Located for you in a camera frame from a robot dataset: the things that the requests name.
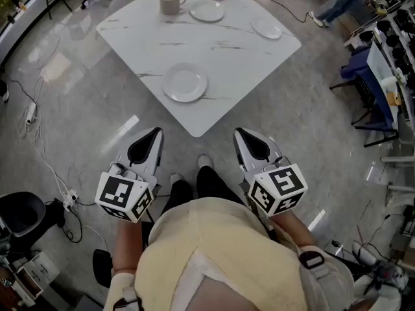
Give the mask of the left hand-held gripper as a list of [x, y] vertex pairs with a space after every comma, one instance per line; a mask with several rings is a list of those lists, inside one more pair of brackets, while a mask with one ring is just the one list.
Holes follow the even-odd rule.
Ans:
[[110, 216], [138, 222], [157, 196], [154, 176], [161, 162], [164, 135], [160, 127], [148, 128], [121, 145], [121, 154], [101, 174], [95, 203]]

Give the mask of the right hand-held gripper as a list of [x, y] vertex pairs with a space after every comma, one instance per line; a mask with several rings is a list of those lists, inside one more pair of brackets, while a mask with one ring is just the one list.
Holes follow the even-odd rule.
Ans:
[[297, 206], [307, 183], [297, 164], [281, 157], [275, 141], [248, 128], [236, 128], [233, 144], [240, 168], [248, 171], [248, 201], [266, 216]]

